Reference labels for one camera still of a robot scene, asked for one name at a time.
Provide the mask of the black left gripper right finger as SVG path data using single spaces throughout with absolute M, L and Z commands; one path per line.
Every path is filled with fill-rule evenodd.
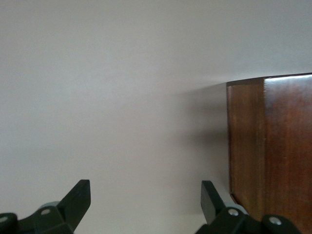
M 201 208 L 206 224 L 198 234 L 299 234 L 298 228 L 280 215 L 264 215 L 257 221 L 237 206 L 226 206 L 211 181 L 201 182 Z

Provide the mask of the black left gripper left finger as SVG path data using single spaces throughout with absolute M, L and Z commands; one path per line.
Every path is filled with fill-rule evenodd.
M 2 234 L 73 234 L 91 205 L 90 181 L 80 180 L 57 203 L 37 209 L 18 219 L 15 213 L 0 214 Z

